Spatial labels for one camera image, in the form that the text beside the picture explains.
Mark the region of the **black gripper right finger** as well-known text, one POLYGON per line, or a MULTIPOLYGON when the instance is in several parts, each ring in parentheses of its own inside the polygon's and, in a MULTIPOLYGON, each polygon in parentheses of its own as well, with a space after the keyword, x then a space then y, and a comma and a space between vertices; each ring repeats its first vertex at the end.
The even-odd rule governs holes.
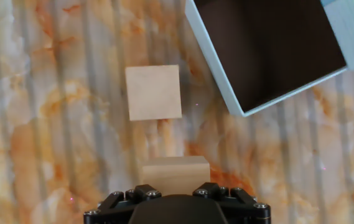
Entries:
POLYGON ((271 224, 271 206, 258 202, 241 187, 219 186, 206 182, 192 192, 195 197, 207 198, 220 208, 218 212, 227 223, 271 224))

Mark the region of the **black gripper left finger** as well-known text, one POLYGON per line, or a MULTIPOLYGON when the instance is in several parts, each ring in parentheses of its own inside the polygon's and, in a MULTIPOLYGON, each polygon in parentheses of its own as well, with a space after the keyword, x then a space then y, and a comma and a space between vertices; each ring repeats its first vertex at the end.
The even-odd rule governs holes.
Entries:
POLYGON ((85 211, 84 224, 128 223, 140 203, 160 198, 160 191, 148 184, 137 185, 125 192, 115 191, 108 195, 97 208, 85 211))

